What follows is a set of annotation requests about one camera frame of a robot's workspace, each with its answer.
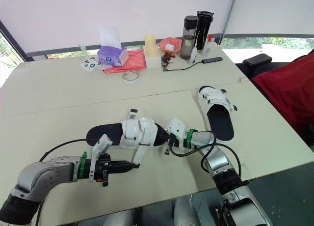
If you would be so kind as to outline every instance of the white roller blind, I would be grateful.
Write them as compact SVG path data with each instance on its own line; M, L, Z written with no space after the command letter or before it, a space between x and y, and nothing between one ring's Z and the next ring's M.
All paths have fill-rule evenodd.
M232 0L0 0L0 19L26 53L99 44L98 26L113 25L121 42L182 35L186 15L214 12L221 33Z
M314 0L236 0L226 34L314 34Z

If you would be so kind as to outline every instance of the small white bottle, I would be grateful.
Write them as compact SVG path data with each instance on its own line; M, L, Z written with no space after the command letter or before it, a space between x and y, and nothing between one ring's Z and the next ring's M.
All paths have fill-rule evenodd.
M211 49L211 40L212 40L212 33L210 34L208 41L203 49L203 53L202 56L203 57L207 57L210 53L210 49Z
M195 58L196 58L196 53L197 53L196 45L197 45L197 38L196 38L196 42L195 42L194 48L193 48L192 53L191 53L190 65L193 65L195 63Z

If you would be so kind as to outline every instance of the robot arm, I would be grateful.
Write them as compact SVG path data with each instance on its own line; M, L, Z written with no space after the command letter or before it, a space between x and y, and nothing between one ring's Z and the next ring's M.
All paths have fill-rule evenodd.
M77 182L90 178L108 185L110 173L128 172L138 168L128 161L112 161L105 152L111 141L103 135L93 148L92 159L86 153L80 156L63 156L47 162L35 162L22 170L18 183L0 210L0 225L28 225L50 190L61 183Z
M174 146L192 149L214 142L214 136L210 132L197 132L193 129L185 132L185 125L176 118L169 121L166 131L169 133L169 145L174 144ZM201 154L206 155L210 148L200 150ZM248 181L241 180L230 160L217 145L206 157L206 161L208 172L222 195L226 210L231 215L228 225L272 225L267 214L250 191Z

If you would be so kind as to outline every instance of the white slipper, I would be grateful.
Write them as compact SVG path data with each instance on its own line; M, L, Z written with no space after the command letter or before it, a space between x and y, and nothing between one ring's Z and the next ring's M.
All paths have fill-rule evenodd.
M207 128L212 130L220 143L230 143L234 137L230 111L237 111L236 106L225 96L224 89L203 86L199 89L198 102L204 114Z

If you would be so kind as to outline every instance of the window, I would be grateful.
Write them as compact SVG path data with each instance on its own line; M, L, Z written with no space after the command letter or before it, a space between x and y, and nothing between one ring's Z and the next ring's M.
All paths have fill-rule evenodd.
M143 45L139 46L127 46L126 47L128 50L137 50L137 49L143 49ZM98 52L98 49L95 50L86 50L88 55L96 55ZM49 54L47 55L48 58L50 57L57 57L57 58L65 58L65 57L81 57L83 56L82 51L77 51L77 52L68 52L68 53L57 53L57 54Z
M273 62L290 62L314 48L314 38L224 38L221 48L234 62L265 53Z
M0 87L23 59L0 33Z

